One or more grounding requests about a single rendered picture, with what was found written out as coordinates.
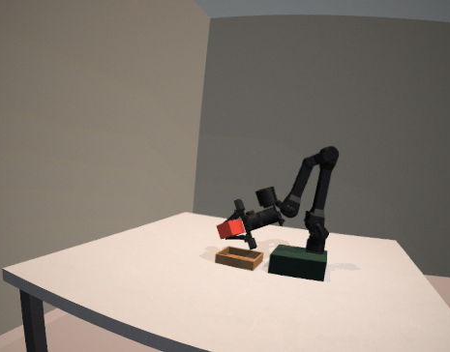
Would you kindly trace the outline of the brown shallow tray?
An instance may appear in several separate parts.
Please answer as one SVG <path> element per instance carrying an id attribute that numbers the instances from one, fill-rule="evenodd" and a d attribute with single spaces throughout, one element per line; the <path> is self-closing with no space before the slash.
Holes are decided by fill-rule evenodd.
<path id="1" fill-rule="evenodd" d="M 216 253 L 215 263 L 253 271 L 263 261 L 263 254 L 250 249 L 227 247 Z"/>

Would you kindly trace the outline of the red square cup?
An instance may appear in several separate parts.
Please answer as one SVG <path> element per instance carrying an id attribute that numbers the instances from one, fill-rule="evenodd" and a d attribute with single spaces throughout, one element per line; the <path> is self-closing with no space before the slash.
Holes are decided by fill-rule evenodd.
<path id="1" fill-rule="evenodd" d="M 227 221 L 217 225 L 217 229 L 221 239 L 233 237 L 246 232 L 241 220 Z"/>

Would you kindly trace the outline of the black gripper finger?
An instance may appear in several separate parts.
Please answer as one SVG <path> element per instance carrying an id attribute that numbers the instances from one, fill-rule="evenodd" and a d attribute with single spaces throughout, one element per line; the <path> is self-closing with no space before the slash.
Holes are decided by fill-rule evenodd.
<path id="1" fill-rule="evenodd" d="M 233 237 L 228 237 L 228 238 L 225 238 L 226 240 L 244 240 L 245 241 L 245 243 L 248 243 L 247 241 L 246 241 L 246 238 L 245 238 L 245 235 L 243 234 L 243 235 L 238 235 L 238 236 L 233 236 Z"/>
<path id="2" fill-rule="evenodd" d="M 227 219 L 225 222 L 232 221 L 232 220 L 238 220 L 238 219 L 239 219 L 239 217 L 237 216 L 236 210 L 234 210 L 234 214 L 229 219 Z M 223 223 L 225 223 L 225 222 L 223 222 Z"/>

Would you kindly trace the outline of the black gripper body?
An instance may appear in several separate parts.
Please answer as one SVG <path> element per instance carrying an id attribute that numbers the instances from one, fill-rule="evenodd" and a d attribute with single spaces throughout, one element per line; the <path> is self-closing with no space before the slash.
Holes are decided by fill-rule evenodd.
<path id="1" fill-rule="evenodd" d="M 255 243 L 255 238 L 253 238 L 252 232 L 253 230 L 256 230 L 260 227 L 266 226 L 265 220 L 264 220 L 264 216 L 261 212 L 252 214 L 250 216 L 245 216 L 245 207 L 243 204 L 243 201 L 241 199 L 236 199 L 234 200 L 234 204 L 236 207 L 236 213 L 238 217 L 241 217 L 241 220 L 244 224 L 245 230 L 246 230 L 246 241 L 249 244 L 249 249 L 255 249 L 257 247 L 256 243 Z M 247 223 L 245 222 L 245 220 L 247 220 Z M 250 227 L 248 229 L 248 226 Z"/>

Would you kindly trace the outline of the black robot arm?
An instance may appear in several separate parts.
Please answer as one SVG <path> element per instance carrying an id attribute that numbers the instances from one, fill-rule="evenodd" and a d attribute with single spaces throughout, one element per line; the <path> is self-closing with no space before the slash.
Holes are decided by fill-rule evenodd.
<path id="1" fill-rule="evenodd" d="M 264 206 L 264 209 L 266 209 L 273 206 L 262 211 L 266 225 L 279 222 L 279 225 L 283 226 L 285 219 L 282 218 L 281 213 L 288 218 L 296 217 L 300 207 L 301 196 L 311 176 L 311 171 L 315 165 L 320 165 L 313 207 L 310 212 L 306 211 L 303 220 L 310 233 L 306 241 L 306 252 L 315 254 L 324 254 L 325 252 L 325 239 L 327 239 L 329 233 L 324 227 L 324 207 L 331 172 L 336 165 L 338 157 L 338 149 L 334 146 L 328 146 L 322 148 L 318 154 L 304 158 L 293 188 L 284 202 L 277 200 L 274 187 L 255 192 L 260 207 Z M 281 212 L 277 211 L 275 206 L 280 208 Z"/>

